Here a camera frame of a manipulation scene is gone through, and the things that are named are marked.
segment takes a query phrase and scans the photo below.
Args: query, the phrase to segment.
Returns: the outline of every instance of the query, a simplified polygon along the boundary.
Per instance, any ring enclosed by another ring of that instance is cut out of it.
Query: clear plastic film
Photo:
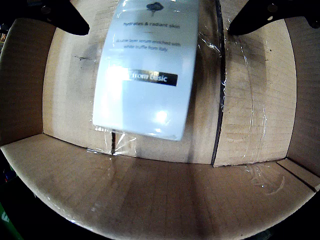
[[[261,188],[265,195],[274,195],[285,185],[283,174],[276,171],[268,163],[244,164],[238,166],[251,175],[250,183]]]

